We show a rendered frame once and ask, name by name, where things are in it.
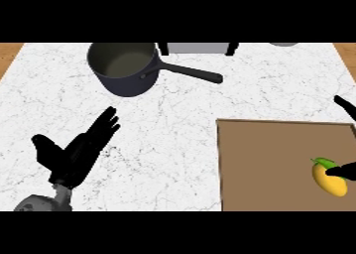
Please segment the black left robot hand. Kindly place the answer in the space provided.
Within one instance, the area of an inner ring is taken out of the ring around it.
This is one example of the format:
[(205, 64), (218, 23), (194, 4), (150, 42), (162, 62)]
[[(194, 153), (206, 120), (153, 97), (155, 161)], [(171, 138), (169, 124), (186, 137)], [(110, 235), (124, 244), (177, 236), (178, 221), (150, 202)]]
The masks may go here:
[(66, 149), (42, 134), (32, 138), (38, 150), (38, 162), (51, 170), (50, 182), (70, 190), (85, 181), (91, 168), (113, 134), (121, 128), (116, 108), (109, 107)]

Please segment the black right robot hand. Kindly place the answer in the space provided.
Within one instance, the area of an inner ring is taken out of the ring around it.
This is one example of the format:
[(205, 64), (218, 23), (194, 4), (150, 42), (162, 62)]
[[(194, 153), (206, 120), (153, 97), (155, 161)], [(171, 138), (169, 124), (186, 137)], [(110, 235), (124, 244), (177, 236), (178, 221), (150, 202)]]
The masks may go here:
[[(339, 95), (335, 96), (335, 102), (344, 107), (356, 122), (356, 106)], [(326, 171), (327, 176), (341, 177), (349, 181), (356, 181), (356, 162), (352, 162), (342, 167), (335, 167)]]

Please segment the yellow lemon with green leaf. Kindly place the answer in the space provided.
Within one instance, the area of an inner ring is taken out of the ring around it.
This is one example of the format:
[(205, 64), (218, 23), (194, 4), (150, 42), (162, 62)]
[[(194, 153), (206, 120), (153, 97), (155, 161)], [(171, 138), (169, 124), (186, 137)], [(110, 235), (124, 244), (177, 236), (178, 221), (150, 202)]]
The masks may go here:
[(338, 167), (338, 164), (318, 157), (313, 160), (313, 177), (318, 186), (335, 196), (344, 197), (348, 194), (348, 183), (347, 180), (336, 176), (326, 174), (327, 170)]

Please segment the brown tray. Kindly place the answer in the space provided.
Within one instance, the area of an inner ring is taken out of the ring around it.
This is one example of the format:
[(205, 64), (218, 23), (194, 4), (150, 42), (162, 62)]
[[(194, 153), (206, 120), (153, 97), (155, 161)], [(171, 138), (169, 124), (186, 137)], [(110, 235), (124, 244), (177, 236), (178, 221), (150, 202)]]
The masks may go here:
[(356, 182), (338, 197), (317, 184), (313, 160), (356, 162), (351, 123), (218, 121), (224, 210), (356, 210)]

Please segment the dark blue pot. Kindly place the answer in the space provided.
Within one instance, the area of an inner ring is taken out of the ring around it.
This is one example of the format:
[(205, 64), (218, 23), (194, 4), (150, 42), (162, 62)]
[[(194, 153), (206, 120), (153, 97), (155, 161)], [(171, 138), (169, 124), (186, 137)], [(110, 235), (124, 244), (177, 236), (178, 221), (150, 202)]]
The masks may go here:
[(214, 83), (224, 82), (220, 73), (166, 63), (155, 43), (93, 43), (88, 62), (106, 89), (121, 97), (141, 95), (153, 87), (163, 69)]

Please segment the grey appliance with black legs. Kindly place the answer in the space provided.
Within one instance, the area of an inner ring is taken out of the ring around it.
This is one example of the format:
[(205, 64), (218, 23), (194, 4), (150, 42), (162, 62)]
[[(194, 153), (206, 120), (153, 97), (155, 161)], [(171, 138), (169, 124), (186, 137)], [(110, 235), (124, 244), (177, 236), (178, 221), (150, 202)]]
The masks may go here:
[(220, 54), (233, 56), (240, 47), (239, 43), (159, 43), (163, 56), (171, 54)]

